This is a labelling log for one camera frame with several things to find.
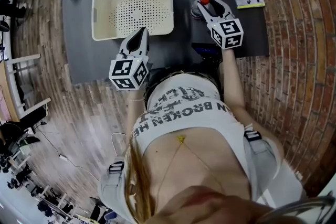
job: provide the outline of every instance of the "strap buckle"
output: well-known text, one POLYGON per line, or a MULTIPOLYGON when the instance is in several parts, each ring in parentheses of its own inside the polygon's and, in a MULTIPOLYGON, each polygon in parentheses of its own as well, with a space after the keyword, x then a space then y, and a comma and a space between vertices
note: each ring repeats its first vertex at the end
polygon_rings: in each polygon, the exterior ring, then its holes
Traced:
POLYGON ((244 137, 247 139, 248 142, 263 139, 261 137, 261 134, 258 131, 254 131, 254 130, 253 131, 245 131, 244 137))
POLYGON ((118 161, 110 165, 109 174, 121 174, 125 166, 125 162, 118 161))

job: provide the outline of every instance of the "white plastic basket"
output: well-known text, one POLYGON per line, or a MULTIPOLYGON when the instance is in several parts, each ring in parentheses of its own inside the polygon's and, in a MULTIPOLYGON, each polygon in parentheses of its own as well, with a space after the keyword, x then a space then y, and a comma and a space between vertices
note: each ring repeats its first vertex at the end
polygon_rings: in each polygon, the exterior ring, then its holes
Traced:
POLYGON ((173 0, 92 0, 92 38, 124 38, 144 26, 151 36, 174 28, 173 0))

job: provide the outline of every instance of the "table leg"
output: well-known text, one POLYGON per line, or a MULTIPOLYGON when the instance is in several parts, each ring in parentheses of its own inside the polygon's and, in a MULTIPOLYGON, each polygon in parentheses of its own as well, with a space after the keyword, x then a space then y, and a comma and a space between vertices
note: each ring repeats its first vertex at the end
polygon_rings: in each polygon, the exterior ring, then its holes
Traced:
POLYGON ((17 152, 12 156, 12 159, 14 160, 14 159, 17 157, 17 155, 19 155, 19 153, 20 153, 20 151, 17 151, 17 152))
POLYGON ((21 108, 23 108, 25 105, 26 105, 26 104, 21 104, 21 105, 19 105, 17 108, 18 108, 18 109, 21 109, 21 108))
POLYGON ((40 108, 41 106, 45 105, 46 103, 49 103, 51 101, 51 98, 47 98, 43 100, 42 102, 39 102, 36 105, 33 105, 31 108, 27 109, 25 112, 21 113, 19 115, 20 119, 22 119, 24 116, 28 115, 30 112, 33 112, 34 110, 40 108))
POLYGON ((12 165, 12 166, 14 166, 15 167, 15 169, 18 169, 17 168, 17 165, 16 165, 16 163, 15 163, 15 161, 14 161, 14 159, 13 158, 9 158, 9 163, 12 165))
POLYGON ((49 188, 50 188, 50 186, 47 185, 47 186, 44 188, 44 190, 42 191, 42 193, 40 194, 40 196, 43 197, 43 195, 47 192, 47 190, 48 190, 49 188))
POLYGON ((78 207, 78 205, 75 205, 74 209, 72 210, 72 213, 71 213, 70 217, 73 218, 74 214, 76 213, 77 207, 78 207))
POLYGON ((18 166, 17 169, 20 169, 30 158, 30 155, 28 155, 18 166))
POLYGON ((62 199, 61 199, 61 201, 59 201, 59 203, 58 203, 58 205, 57 205, 57 207, 59 208, 59 209, 61 209, 61 205, 63 204, 63 202, 64 202, 64 199, 65 199, 65 197, 67 196, 67 194, 66 193, 64 193, 63 194, 63 196, 62 196, 62 199))
POLYGON ((15 64, 18 62, 25 62, 25 61, 38 59, 38 58, 41 58, 41 54, 34 54, 34 55, 25 56, 25 57, 11 59, 7 61, 7 64, 15 64))

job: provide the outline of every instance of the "perforated basket bottom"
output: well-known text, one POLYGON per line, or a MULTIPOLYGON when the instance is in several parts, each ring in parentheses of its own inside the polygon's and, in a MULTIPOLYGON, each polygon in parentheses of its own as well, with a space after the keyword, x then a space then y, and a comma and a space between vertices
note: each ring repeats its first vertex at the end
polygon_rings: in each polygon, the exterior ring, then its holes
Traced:
POLYGON ((122 0, 109 16, 109 22, 125 36, 142 26, 152 33, 168 14, 168 7, 158 0, 122 0))

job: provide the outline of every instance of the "black table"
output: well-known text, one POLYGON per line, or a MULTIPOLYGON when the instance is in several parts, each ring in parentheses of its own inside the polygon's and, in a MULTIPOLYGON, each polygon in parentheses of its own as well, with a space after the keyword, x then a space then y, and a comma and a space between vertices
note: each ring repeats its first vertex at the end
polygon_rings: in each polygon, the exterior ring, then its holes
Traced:
MULTIPOLYGON (((214 44, 204 22, 190 16, 194 0, 174 1, 174 30, 151 36, 149 62, 152 68, 200 62, 191 43, 214 44)), ((234 0, 223 0, 244 29, 243 45, 237 57, 268 55, 268 38, 263 8, 238 10, 234 0)), ((110 62, 119 51, 122 39, 94 41, 91 37, 92 0, 63 0, 63 22, 70 75, 74 84, 108 77, 110 62)))

